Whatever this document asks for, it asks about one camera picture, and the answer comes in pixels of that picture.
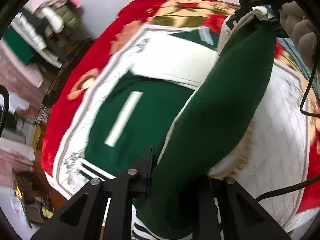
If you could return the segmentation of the grey gloved hand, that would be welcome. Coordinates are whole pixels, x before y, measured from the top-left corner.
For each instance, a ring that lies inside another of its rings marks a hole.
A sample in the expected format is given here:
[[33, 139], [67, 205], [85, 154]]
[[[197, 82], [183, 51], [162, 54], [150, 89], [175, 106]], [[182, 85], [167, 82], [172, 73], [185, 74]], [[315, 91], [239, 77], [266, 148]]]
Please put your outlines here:
[[280, 25], [293, 41], [304, 63], [312, 68], [318, 45], [314, 25], [295, 1], [283, 4], [279, 12]]

